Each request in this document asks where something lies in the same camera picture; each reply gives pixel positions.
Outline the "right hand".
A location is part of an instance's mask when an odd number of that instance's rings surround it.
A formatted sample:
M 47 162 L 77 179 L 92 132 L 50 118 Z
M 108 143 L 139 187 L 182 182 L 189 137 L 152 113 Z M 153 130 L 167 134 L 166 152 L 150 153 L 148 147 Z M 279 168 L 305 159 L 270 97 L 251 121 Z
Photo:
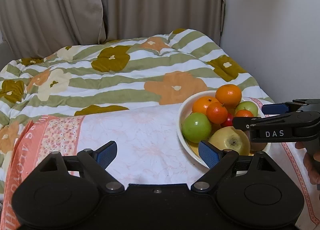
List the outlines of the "right hand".
M 303 164 L 308 172 L 310 183 L 316 185 L 316 184 L 319 184 L 320 175 L 317 172 L 317 170 L 314 168 L 314 166 L 312 164 L 313 161 L 320 162 L 319 151 L 316 152 L 313 156 L 310 156 L 308 153 L 305 153 L 304 158 L 303 158 Z

